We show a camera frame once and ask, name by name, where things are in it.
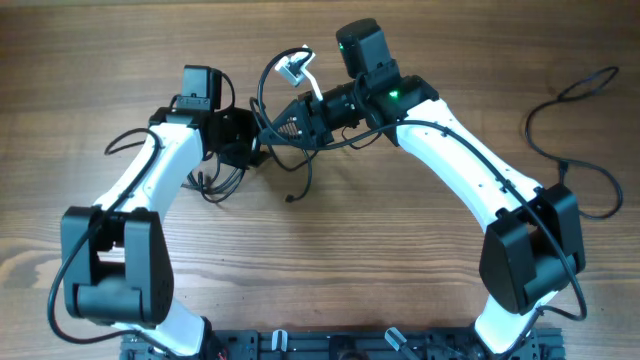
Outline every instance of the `white plastic clip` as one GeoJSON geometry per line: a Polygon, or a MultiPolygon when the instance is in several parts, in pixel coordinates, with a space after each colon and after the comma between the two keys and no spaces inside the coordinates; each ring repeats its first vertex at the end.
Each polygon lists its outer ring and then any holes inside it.
{"type": "Polygon", "coordinates": [[[282,75],[285,79],[287,79],[289,84],[293,85],[294,87],[298,87],[298,85],[300,85],[305,78],[309,79],[309,81],[311,82],[311,87],[313,87],[313,93],[316,95],[316,98],[318,99],[318,101],[322,101],[323,100],[322,91],[320,91],[318,82],[316,81],[316,78],[313,75],[311,75],[309,70],[307,70],[307,66],[311,63],[313,58],[316,57],[315,53],[311,53],[311,56],[309,57],[309,59],[299,66],[299,69],[300,69],[299,72],[294,74],[291,71],[292,64],[295,64],[298,61],[301,61],[308,55],[309,55],[308,52],[300,51],[293,54],[291,58],[289,58],[288,56],[285,56],[282,59],[280,59],[280,61],[278,61],[278,63],[275,66],[275,69],[277,72],[280,73],[280,75],[282,75]]]}

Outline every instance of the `wooden table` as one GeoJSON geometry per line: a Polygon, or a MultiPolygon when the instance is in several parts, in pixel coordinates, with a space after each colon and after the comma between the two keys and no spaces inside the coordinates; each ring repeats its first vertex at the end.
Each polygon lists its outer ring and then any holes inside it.
{"type": "MultiPolygon", "coordinates": [[[[323,89],[348,81],[334,33],[375,17],[403,74],[418,74],[460,121],[508,163],[550,186],[555,163],[522,138],[524,115],[593,70],[615,64],[601,95],[540,114],[535,134],[552,153],[609,169],[625,204],[608,221],[582,220],[589,317],[564,329],[569,358],[636,358],[640,350],[640,29],[637,3],[292,1],[200,5],[15,8],[0,12],[0,358],[113,359],[118,342],[74,346],[55,338],[45,299],[60,265],[59,221],[90,205],[135,150],[104,146],[166,106],[184,64],[228,73],[248,105],[277,52],[306,43],[323,89]]],[[[274,76],[275,115],[298,92],[274,76]]],[[[300,159],[280,149],[284,159],[300,159]]],[[[179,193],[164,224],[175,295],[216,329],[405,329],[464,326],[487,297],[483,235],[458,198],[388,141],[341,149],[288,174],[251,170],[228,201],[179,193]]],[[[570,169],[581,207],[614,200],[597,173],[570,169]]],[[[570,290],[553,301],[576,311],[570,290]]],[[[97,329],[68,319],[69,332],[97,329]]]]}

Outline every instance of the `tabletop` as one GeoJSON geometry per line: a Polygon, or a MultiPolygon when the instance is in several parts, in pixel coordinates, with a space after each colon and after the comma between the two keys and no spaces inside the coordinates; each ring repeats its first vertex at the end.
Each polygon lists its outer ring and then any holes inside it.
{"type": "MultiPolygon", "coordinates": [[[[365,17],[381,25],[402,74],[428,81],[467,129],[545,186],[557,182],[557,165],[526,145],[525,115],[592,71],[620,66],[602,94],[544,110],[534,125],[541,147],[607,168],[625,192],[613,218],[581,219],[587,320],[550,314],[538,326],[563,328],[570,359],[637,357],[637,3],[112,3],[120,4],[0,8],[1,359],[117,356],[115,340],[69,345],[47,325],[59,222],[69,206],[90,205],[115,183],[136,151],[105,157],[104,147],[168,104],[185,64],[226,72],[238,106],[248,107],[271,57],[308,44],[326,90],[349,80],[335,31],[365,17]]],[[[272,76],[267,110],[275,115],[307,90],[272,76]]],[[[277,150],[287,163],[301,159],[277,150]]],[[[429,168],[386,139],[323,152],[313,164],[311,191],[293,204],[283,198],[302,190],[306,170],[286,173],[272,161],[248,171],[218,206],[181,190],[164,222],[175,296],[214,329],[426,329],[477,317],[487,299],[482,229],[429,168]]],[[[614,205],[598,173],[570,168],[567,185],[585,211],[614,205]]],[[[552,303],[577,311],[570,289],[552,303]]],[[[57,310],[68,332],[105,331],[57,310]]]]}

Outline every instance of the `wire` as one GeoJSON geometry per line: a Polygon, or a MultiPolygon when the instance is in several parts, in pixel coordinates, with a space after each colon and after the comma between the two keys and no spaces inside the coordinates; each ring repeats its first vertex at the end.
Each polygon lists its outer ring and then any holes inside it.
{"type": "MultiPolygon", "coordinates": [[[[249,98],[249,106],[251,107],[251,113],[253,114],[253,118],[256,121],[256,123],[260,124],[261,123],[261,121],[259,119],[260,115],[258,114],[258,112],[256,111],[256,108],[255,108],[255,105],[257,105],[257,104],[258,104],[258,100],[256,100],[256,98],[254,98],[254,97],[249,98]]],[[[295,165],[293,167],[288,167],[285,164],[283,164],[282,161],[280,161],[280,158],[278,158],[278,155],[276,155],[276,152],[273,150],[273,146],[267,145],[267,148],[269,149],[269,153],[273,157],[273,160],[278,164],[278,166],[280,166],[285,171],[294,172],[294,171],[300,169],[301,167],[303,167],[304,165],[307,164],[307,160],[305,159],[304,161],[298,163],[297,165],[295,165]]],[[[316,155],[318,155],[318,151],[314,151],[313,154],[311,154],[311,156],[309,156],[309,159],[313,160],[313,158],[315,158],[316,155]]]]}
{"type": "Polygon", "coordinates": [[[277,137],[280,141],[283,141],[285,144],[288,145],[293,145],[291,142],[289,142],[289,140],[286,140],[284,137],[282,137],[282,135],[280,135],[279,132],[275,131],[275,129],[273,128],[273,124],[271,123],[271,120],[269,120],[269,117],[267,116],[267,113],[265,112],[265,107],[264,107],[264,102],[262,101],[262,95],[264,92],[264,83],[267,80],[267,76],[269,75],[269,72],[271,72],[271,68],[273,68],[273,66],[275,64],[278,63],[278,61],[280,61],[281,58],[290,55],[290,54],[295,54],[295,53],[299,53],[299,52],[306,52],[308,53],[308,55],[304,58],[304,61],[306,61],[309,57],[311,57],[311,55],[313,54],[313,50],[311,50],[310,48],[292,48],[292,49],[288,49],[285,50],[283,52],[281,52],[280,54],[276,55],[273,59],[271,59],[271,61],[269,61],[269,63],[267,64],[267,66],[265,66],[264,70],[262,71],[262,75],[260,75],[260,80],[258,81],[258,110],[260,112],[260,116],[263,119],[264,125],[266,125],[269,130],[271,130],[271,132],[273,133],[273,135],[275,137],[277,137]]]}
{"type": "MultiPolygon", "coordinates": [[[[261,121],[260,118],[256,111],[255,105],[258,104],[258,101],[256,98],[252,97],[249,99],[249,106],[251,107],[251,113],[253,114],[253,118],[256,121],[256,123],[258,124],[258,126],[260,126],[260,128],[262,128],[262,125],[260,125],[261,121]]],[[[319,151],[315,150],[313,152],[313,154],[309,155],[309,153],[306,150],[302,150],[302,154],[305,157],[305,160],[303,160],[302,162],[300,162],[298,165],[294,166],[294,167],[288,167],[285,164],[282,163],[282,161],[280,161],[280,159],[278,158],[278,155],[276,154],[275,150],[273,149],[273,146],[271,145],[267,145],[267,149],[269,149],[269,153],[271,154],[271,156],[273,157],[273,160],[276,162],[276,164],[278,164],[278,166],[280,166],[282,169],[284,169],[285,171],[288,172],[294,172],[298,169],[300,169],[301,167],[303,167],[304,165],[307,165],[307,171],[308,171],[308,176],[307,176],[307,183],[304,187],[304,190],[302,191],[302,194],[300,194],[299,196],[293,196],[291,194],[287,195],[284,200],[288,203],[292,203],[294,201],[298,201],[303,199],[307,193],[309,192],[309,189],[311,189],[311,182],[313,180],[313,170],[311,168],[311,160],[313,160],[313,158],[316,157],[316,155],[318,155],[319,151]]]]}
{"type": "Polygon", "coordinates": [[[221,73],[224,80],[227,82],[227,84],[229,84],[229,89],[231,89],[231,104],[229,104],[229,106],[227,106],[224,110],[221,110],[221,112],[227,112],[236,107],[236,89],[233,87],[233,83],[231,82],[229,75],[223,72],[221,73]]]}
{"type": "Polygon", "coordinates": [[[311,180],[313,179],[313,171],[311,168],[311,157],[309,157],[309,153],[307,152],[307,150],[302,150],[302,153],[304,154],[305,157],[305,161],[307,162],[307,170],[308,170],[308,176],[307,176],[307,184],[304,186],[304,190],[302,191],[302,194],[298,195],[298,196],[293,196],[291,194],[287,195],[284,198],[284,201],[288,202],[288,203],[292,203],[294,201],[298,201],[303,199],[307,193],[309,192],[309,189],[311,188],[311,180]]]}
{"type": "MultiPolygon", "coordinates": [[[[342,140],[347,141],[349,139],[347,139],[346,136],[344,136],[344,131],[348,128],[348,126],[345,126],[342,128],[342,131],[340,132],[340,135],[342,135],[342,140]]],[[[349,144],[349,147],[352,148],[353,150],[360,150],[360,149],[364,149],[367,146],[373,144],[374,142],[376,142],[376,140],[380,139],[380,136],[382,136],[382,133],[378,133],[378,135],[376,135],[373,140],[369,141],[368,143],[362,145],[362,146],[355,146],[353,144],[349,144]]]]}
{"type": "MultiPolygon", "coordinates": [[[[231,194],[233,194],[236,191],[236,189],[240,185],[240,182],[242,182],[242,178],[244,177],[244,174],[245,174],[245,171],[246,171],[246,170],[242,169],[236,175],[237,170],[238,169],[234,169],[232,174],[229,175],[229,177],[227,178],[227,180],[225,180],[223,185],[220,185],[220,187],[222,187],[221,189],[218,189],[218,187],[214,188],[214,193],[215,194],[221,194],[225,190],[227,190],[228,188],[231,188],[226,194],[224,194],[219,199],[213,199],[213,198],[210,198],[208,196],[206,191],[202,190],[202,191],[200,191],[200,195],[202,195],[202,198],[204,200],[206,200],[207,202],[210,202],[212,204],[218,204],[218,203],[226,200],[229,196],[231,196],[231,194]]],[[[202,176],[198,176],[198,183],[200,185],[202,184],[202,176]]]]}
{"type": "Polygon", "coordinates": [[[160,151],[162,149],[162,141],[160,140],[160,137],[153,131],[146,128],[132,129],[118,136],[111,143],[109,143],[109,145],[107,145],[104,151],[104,154],[111,155],[118,151],[130,148],[131,146],[129,144],[129,145],[121,146],[116,149],[112,149],[113,146],[115,146],[122,139],[136,133],[146,133],[150,135],[151,138],[153,138],[153,141],[154,141],[153,152],[151,153],[149,160],[147,160],[147,162],[144,164],[140,172],[136,175],[133,181],[131,181],[131,183],[127,186],[127,188],[118,196],[116,201],[114,201],[113,204],[111,204],[111,206],[109,206],[109,208],[102,213],[100,218],[94,221],[91,224],[91,226],[89,226],[89,228],[82,234],[82,236],[80,236],[76,244],[73,246],[73,248],[71,248],[69,252],[69,256],[66,259],[64,259],[64,261],[60,265],[60,268],[58,269],[58,273],[56,274],[53,280],[53,284],[51,285],[51,290],[49,291],[49,298],[47,302],[47,319],[49,321],[49,326],[51,327],[51,330],[56,336],[72,344],[94,344],[97,342],[113,339],[123,335],[142,336],[142,333],[138,330],[123,330],[123,331],[116,331],[110,334],[101,335],[93,338],[80,339],[80,338],[76,338],[66,334],[58,325],[58,322],[56,321],[56,317],[55,317],[55,303],[56,303],[56,297],[58,295],[58,290],[60,288],[60,284],[62,283],[62,279],[64,278],[64,275],[66,274],[67,270],[69,269],[69,266],[71,265],[71,262],[76,257],[76,255],[78,254],[82,246],[89,239],[93,238],[97,234],[97,232],[101,229],[102,225],[104,225],[105,221],[114,213],[115,209],[118,208],[118,206],[120,206],[129,197],[129,195],[138,186],[142,178],[146,175],[146,173],[149,171],[154,161],[157,159],[158,155],[160,154],[160,151]]]}
{"type": "Polygon", "coordinates": [[[587,214],[583,211],[579,211],[580,215],[582,215],[583,217],[590,219],[590,220],[604,220],[604,219],[608,219],[610,217],[612,217],[615,213],[618,212],[618,210],[620,210],[620,208],[622,207],[622,202],[624,199],[624,195],[622,193],[622,187],[620,186],[620,183],[618,183],[618,180],[616,180],[615,177],[613,177],[613,175],[611,175],[611,173],[609,171],[607,171],[606,169],[598,166],[598,165],[594,165],[591,163],[588,163],[586,161],[581,161],[581,160],[575,160],[575,159],[569,159],[569,158],[563,158],[560,156],[556,156],[556,155],[551,155],[549,153],[547,153],[546,151],[542,150],[538,145],[536,145],[533,142],[533,139],[531,137],[531,124],[533,123],[533,118],[534,116],[540,112],[540,110],[545,109],[549,106],[552,105],[556,105],[556,104],[561,104],[561,103],[568,103],[568,102],[574,102],[574,101],[578,101],[578,100],[582,100],[582,99],[586,99],[588,97],[591,97],[593,95],[598,94],[600,91],[602,91],[602,89],[604,89],[604,87],[611,81],[613,80],[613,78],[618,74],[618,72],[620,71],[620,69],[617,66],[609,66],[606,67],[604,69],[598,70],[595,73],[589,75],[588,77],[574,83],[573,85],[569,86],[568,88],[564,89],[562,92],[560,92],[560,94],[556,97],[555,100],[551,100],[551,101],[547,101],[545,103],[542,103],[540,105],[538,105],[537,107],[535,107],[533,110],[531,110],[531,112],[529,113],[529,115],[527,116],[527,121],[525,123],[524,126],[524,136],[525,139],[527,140],[527,143],[529,144],[529,146],[531,146],[531,148],[533,150],[535,150],[538,154],[554,160],[556,162],[558,162],[558,172],[559,172],[559,182],[561,184],[564,184],[564,178],[565,175],[567,173],[567,171],[569,170],[569,164],[571,165],[575,165],[575,166],[579,166],[579,167],[584,167],[587,169],[592,169],[595,171],[600,172],[602,175],[606,176],[607,179],[609,180],[609,182],[611,183],[611,185],[613,185],[615,191],[616,191],[616,205],[613,207],[613,209],[611,209],[610,211],[608,211],[605,214],[602,215],[591,215],[591,214],[587,214]],[[586,84],[586,83],[591,83],[594,80],[598,79],[600,76],[607,74],[607,73],[611,73],[600,85],[598,85],[597,87],[585,91],[579,95],[574,95],[574,96],[569,96],[569,94],[571,93],[571,91],[573,91],[575,88],[577,88],[580,85],[586,84]]]}

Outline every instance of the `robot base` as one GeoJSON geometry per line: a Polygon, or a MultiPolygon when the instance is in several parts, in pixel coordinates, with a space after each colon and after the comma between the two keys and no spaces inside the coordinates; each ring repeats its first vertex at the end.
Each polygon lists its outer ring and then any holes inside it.
{"type": "MultiPolygon", "coordinates": [[[[403,333],[415,358],[395,351],[383,332],[260,333],[253,330],[215,331],[206,355],[166,357],[143,340],[128,336],[121,345],[120,360],[492,360],[473,328],[435,328],[403,333]]],[[[565,359],[560,329],[533,329],[510,360],[565,359]]]]}

